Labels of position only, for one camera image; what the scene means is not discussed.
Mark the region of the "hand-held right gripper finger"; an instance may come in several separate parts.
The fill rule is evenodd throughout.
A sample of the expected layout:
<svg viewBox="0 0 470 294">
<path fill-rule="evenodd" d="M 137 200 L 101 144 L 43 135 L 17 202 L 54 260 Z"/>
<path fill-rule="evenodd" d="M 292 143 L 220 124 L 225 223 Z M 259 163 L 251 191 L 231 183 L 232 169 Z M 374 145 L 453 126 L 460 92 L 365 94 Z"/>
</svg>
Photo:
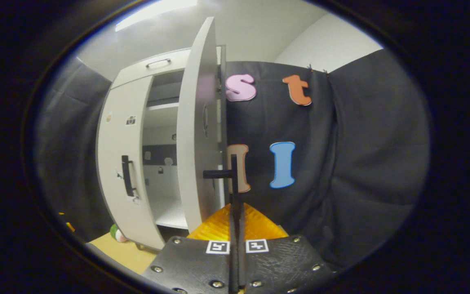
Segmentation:
<svg viewBox="0 0 470 294">
<path fill-rule="evenodd" d="M 236 292 L 236 243 L 173 236 L 143 277 L 179 294 Z"/>
<path fill-rule="evenodd" d="M 235 290 L 246 294 L 310 294 L 337 276 L 304 236 L 246 237 L 246 209 L 235 198 Z"/>
</svg>

